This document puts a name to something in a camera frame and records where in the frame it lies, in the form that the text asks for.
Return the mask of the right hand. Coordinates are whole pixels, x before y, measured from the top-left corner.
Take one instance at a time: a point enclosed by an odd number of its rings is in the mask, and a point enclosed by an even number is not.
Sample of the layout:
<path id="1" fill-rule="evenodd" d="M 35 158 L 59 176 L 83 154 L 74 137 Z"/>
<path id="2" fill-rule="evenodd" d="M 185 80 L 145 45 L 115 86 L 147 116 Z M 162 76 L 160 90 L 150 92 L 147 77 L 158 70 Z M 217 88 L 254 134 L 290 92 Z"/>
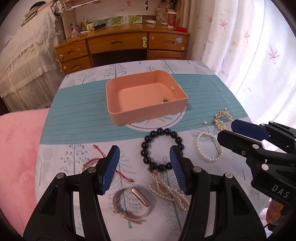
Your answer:
<path id="1" fill-rule="evenodd" d="M 267 209 L 266 213 L 266 221 L 268 224 L 275 224 L 280 220 L 281 217 L 281 211 L 284 208 L 282 204 L 279 202 L 272 200 L 269 204 L 269 207 Z"/>

